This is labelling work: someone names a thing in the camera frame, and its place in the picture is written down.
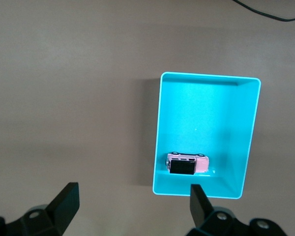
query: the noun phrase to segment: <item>blue tray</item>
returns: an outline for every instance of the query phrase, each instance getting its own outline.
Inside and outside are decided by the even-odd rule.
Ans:
[[[201,184],[208,197],[242,196],[261,82],[257,78],[165,72],[161,76],[153,192],[190,196]],[[167,154],[203,153],[209,171],[170,174]]]

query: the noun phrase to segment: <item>pink and black toy vehicle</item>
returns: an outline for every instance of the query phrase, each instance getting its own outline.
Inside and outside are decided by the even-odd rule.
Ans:
[[[208,171],[209,159],[203,154],[171,152],[166,158],[166,167],[171,174],[193,175]]]

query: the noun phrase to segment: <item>gray surface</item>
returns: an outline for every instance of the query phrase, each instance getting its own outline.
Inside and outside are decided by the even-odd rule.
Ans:
[[[295,17],[295,0],[245,2]],[[295,22],[230,0],[0,1],[0,215],[78,181],[65,235],[185,235],[189,199],[151,187],[164,71],[261,79],[243,197],[212,202],[295,235]]]

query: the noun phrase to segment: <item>blue plastic bin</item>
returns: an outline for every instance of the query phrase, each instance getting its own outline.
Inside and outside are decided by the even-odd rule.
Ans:
[[[208,197],[242,196],[261,82],[257,78],[165,72],[161,76],[153,192],[190,196],[200,184]],[[209,171],[170,174],[167,154],[203,153]]]

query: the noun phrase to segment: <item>bolt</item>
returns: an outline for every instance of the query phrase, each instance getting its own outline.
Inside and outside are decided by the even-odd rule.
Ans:
[[[34,211],[32,214],[29,215],[30,219],[33,219],[37,216],[39,216],[39,211]]]
[[[263,228],[263,229],[268,229],[269,228],[269,225],[266,221],[263,221],[263,220],[258,220],[257,221],[257,225],[260,227],[260,228]]]
[[[217,214],[217,218],[219,218],[220,220],[226,220],[227,216],[226,216],[226,214],[220,212]]]

